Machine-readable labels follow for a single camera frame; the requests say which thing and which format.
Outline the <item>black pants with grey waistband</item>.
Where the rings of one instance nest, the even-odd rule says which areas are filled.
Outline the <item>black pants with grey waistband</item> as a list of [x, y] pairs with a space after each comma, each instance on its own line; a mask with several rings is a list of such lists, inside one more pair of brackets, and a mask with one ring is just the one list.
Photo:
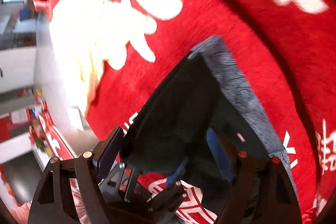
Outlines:
[[171, 176], [202, 191], [202, 206], [218, 213], [234, 178], [220, 162], [208, 132], [256, 159], [277, 157], [290, 171], [289, 156], [260, 101], [224, 41], [199, 43], [161, 82], [130, 126], [120, 156], [145, 173]]

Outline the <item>red sofa cover white characters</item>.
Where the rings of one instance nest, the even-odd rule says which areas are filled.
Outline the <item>red sofa cover white characters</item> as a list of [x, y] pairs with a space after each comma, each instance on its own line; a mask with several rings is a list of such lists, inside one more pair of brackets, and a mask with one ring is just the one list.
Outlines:
[[[33, 0], [50, 20], [71, 19], [70, 44], [84, 45], [88, 23], [61, 0]], [[154, 20], [143, 33], [155, 62], [126, 44], [119, 70], [107, 61], [81, 98], [91, 129], [103, 139], [127, 128], [154, 89], [198, 42], [218, 35], [246, 76], [289, 155], [303, 223], [315, 223], [335, 188], [335, 2], [333, 0], [130, 0]]]

